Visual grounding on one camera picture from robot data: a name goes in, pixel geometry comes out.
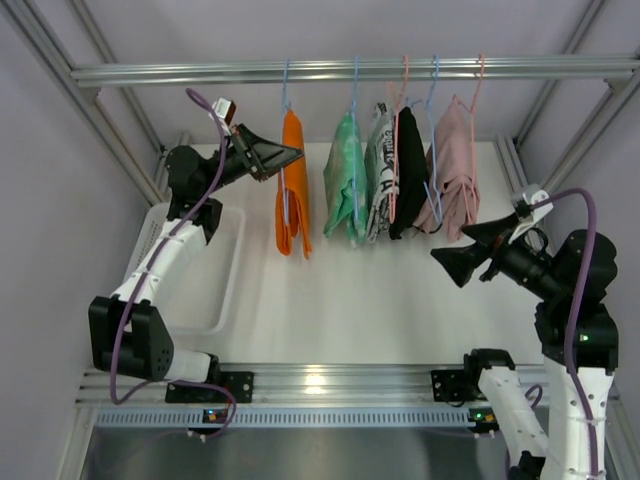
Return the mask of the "orange trousers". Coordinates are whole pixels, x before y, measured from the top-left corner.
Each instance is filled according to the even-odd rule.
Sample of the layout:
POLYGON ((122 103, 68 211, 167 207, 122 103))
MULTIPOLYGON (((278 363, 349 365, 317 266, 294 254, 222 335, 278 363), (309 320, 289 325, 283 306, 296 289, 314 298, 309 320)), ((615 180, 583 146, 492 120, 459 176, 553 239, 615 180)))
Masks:
POLYGON ((278 174, 278 189, 275 201, 276 246, 281 254, 288 256, 293 251, 293 240, 300 236, 302 252, 309 259, 313 250, 311 243, 310 195, 306 158, 302 156, 278 174))

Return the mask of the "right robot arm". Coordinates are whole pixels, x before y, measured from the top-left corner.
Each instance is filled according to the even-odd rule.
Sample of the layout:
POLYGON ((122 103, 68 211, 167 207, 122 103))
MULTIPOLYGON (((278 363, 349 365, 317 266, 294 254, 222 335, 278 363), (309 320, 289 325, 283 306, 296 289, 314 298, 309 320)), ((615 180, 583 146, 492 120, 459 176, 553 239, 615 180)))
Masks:
POLYGON ((549 255, 517 237, 516 218, 472 225, 472 244, 438 248, 432 257, 458 287, 482 263, 488 282, 502 274, 539 300, 534 327, 547 374, 549 427, 522 390, 515 362, 501 349, 463 358, 464 389, 489 402, 504 436, 510 479, 603 479, 609 391, 619 362, 619 332, 603 303, 615 279, 616 248, 595 222, 569 234, 549 255))

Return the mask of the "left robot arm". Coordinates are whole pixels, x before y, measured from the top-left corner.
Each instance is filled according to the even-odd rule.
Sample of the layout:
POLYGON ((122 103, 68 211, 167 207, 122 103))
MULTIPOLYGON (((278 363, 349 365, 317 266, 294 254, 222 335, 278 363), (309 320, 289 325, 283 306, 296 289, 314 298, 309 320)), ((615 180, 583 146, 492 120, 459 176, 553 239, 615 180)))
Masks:
POLYGON ((216 358, 175 347, 163 304, 218 229, 223 205, 213 193, 246 175, 268 180, 302 156, 301 148, 263 139, 243 124, 209 158, 188 145, 168 153, 171 200, 158 239, 129 278, 88 309, 97 369, 146 382, 213 382, 216 358))

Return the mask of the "blue hanger green garment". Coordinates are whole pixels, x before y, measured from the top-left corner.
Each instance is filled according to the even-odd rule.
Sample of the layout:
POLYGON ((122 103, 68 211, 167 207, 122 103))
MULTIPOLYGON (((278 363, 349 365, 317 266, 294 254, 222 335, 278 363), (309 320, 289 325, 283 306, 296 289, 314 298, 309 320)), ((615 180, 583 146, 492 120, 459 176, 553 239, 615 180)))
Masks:
POLYGON ((357 225, 359 222, 359 195, 357 188, 357 150, 358 146, 358 138, 356 135, 356 110, 357 110, 357 98, 358 98, 358 81, 359 81, 359 57, 356 55, 354 57, 354 76, 353 76, 353 88, 352 88, 352 102, 350 109, 350 116, 352 120, 352 140, 353 140, 353 176, 352 176, 352 193, 353 193, 353 223, 354 228, 357 230, 357 225))

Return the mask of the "pink garment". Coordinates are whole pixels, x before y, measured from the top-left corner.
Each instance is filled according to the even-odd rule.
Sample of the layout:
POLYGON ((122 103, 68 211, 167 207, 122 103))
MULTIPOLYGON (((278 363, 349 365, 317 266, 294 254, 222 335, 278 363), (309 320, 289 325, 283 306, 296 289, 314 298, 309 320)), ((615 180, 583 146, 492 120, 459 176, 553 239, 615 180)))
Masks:
POLYGON ((457 98, 435 125, 434 142, 425 157, 427 197, 413 225, 428 233, 441 230, 453 243, 477 221, 480 206, 472 132, 457 98))

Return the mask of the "green tie-dye garment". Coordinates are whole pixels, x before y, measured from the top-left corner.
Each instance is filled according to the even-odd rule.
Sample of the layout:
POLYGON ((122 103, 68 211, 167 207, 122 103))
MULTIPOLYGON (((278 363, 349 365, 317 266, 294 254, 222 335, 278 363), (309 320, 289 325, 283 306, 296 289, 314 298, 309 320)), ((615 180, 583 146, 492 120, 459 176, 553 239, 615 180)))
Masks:
POLYGON ((323 233, 329 238, 341 224, 352 244, 366 240, 369 210, 368 181, 360 129, 352 113, 340 120, 323 170, 327 220, 323 233))

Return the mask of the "white black printed garment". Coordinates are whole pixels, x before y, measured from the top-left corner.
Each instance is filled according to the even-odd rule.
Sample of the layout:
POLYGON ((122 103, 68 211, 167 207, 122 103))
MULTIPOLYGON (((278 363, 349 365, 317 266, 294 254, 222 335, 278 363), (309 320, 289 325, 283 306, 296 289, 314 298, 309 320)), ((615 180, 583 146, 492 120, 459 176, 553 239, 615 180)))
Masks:
POLYGON ((371 131, 364 156, 369 210, 366 240, 374 243, 390 227, 389 195, 396 192, 393 182, 394 120, 384 102, 374 106, 371 131))

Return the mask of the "white perforated plastic basket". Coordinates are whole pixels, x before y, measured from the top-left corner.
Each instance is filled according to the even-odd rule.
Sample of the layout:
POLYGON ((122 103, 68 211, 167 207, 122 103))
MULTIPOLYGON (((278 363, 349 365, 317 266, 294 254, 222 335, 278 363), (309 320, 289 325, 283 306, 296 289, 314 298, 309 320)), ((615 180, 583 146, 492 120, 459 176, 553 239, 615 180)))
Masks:
POLYGON ((195 235, 193 227, 186 226, 162 249, 136 299, 148 299, 159 309, 173 337, 214 335, 224 327, 245 226, 242 209, 225 207, 208 243, 195 235))

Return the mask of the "aluminium frame post right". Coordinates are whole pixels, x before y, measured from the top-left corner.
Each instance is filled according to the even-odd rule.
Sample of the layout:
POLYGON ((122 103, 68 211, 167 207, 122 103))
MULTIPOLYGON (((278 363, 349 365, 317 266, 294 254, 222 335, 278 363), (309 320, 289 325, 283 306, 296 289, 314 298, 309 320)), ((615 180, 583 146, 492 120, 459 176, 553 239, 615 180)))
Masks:
MULTIPOLYGON (((639 3, 589 1, 561 52, 622 53, 638 61, 639 3)), ((545 82, 516 135, 495 140, 508 188, 516 192, 538 183, 558 190, 638 96, 637 65, 619 75, 545 82)))

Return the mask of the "aluminium frame post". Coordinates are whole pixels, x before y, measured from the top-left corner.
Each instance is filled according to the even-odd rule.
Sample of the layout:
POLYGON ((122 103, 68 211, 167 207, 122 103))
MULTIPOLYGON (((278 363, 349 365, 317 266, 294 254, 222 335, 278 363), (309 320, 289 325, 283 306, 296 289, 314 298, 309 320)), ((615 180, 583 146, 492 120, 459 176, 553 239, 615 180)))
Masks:
POLYGON ((145 171, 99 100, 100 89, 81 87, 73 79, 75 62, 36 3, 3 1, 1 15, 31 50, 52 83, 67 98, 101 147, 124 171, 146 203, 155 205, 166 202, 169 192, 160 186, 162 175, 150 175, 145 171))
MULTIPOLYGON (((639 3, 589 1, 561 52, 622 53, 638 61, 639 3)), ((495 140, 508 188, 516 192, 538 183, 558 190, 638 96, 637 65, 619 75, 545 82, 516 135, 495 140)))

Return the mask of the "aluminium hanging rail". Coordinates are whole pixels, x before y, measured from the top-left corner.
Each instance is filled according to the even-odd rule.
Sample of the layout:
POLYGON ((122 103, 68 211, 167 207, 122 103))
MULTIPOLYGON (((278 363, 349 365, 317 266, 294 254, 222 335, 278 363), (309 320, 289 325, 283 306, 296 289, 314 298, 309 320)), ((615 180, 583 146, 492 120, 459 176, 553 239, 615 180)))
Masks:
POLYGON ((522 57, 266 60, 194 64, 100 64, 72 69, 83 88, 196 84, 385 82, 396 80, 629 79, 639 55, 560 54, 522 57))

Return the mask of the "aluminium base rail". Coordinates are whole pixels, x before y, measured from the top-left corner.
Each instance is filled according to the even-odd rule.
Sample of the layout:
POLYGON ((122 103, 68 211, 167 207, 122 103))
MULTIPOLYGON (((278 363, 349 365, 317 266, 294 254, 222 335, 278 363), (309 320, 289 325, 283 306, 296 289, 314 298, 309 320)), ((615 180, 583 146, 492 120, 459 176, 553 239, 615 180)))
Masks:
MULTIPOLYGON (((264 406, 446 406, 436 402, 431 371, 461 369, 458 365, 306 365, 222 364, 221 370, 253 372, 252 405, 264 406)), ((516 367, 523 392, 533 385, 543 388, 539 406, 548 406, 549 381, 542 365, 516 367)), ((165 384, 137 391, 123 407, 165 404, 165 384)), ((114 406, 109 395, 109 375, 87 370, 75 394, 76 407, 114 406)))

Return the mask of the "aluminium frame post left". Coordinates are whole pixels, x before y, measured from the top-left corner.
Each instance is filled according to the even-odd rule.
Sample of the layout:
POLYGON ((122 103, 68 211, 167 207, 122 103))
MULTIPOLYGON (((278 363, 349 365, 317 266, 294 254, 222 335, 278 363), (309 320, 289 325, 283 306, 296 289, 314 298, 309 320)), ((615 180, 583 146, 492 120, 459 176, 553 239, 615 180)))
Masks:
POLYGON ((160 186, 162 175, 150 175, 145 171, 99 100, 100 89, 81 87, 73 79, 75 62, 36 3, 3 1, 1 15, 31 50, 52 83, 67 98, 101 147, 124 171, 146 203, 155 205, 166 202, 169 192, 160 186))

